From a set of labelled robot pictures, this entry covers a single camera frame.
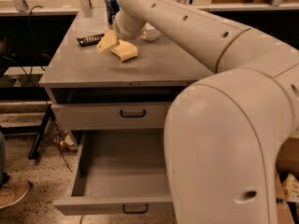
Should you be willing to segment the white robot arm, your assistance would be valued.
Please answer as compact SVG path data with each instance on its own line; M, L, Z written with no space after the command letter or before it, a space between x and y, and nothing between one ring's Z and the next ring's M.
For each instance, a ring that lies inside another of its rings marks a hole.
M164 155L178 224L278 224L276 159L299 125L298 52L171 0L117 0L114 30L146 23L211 71L171 104Z

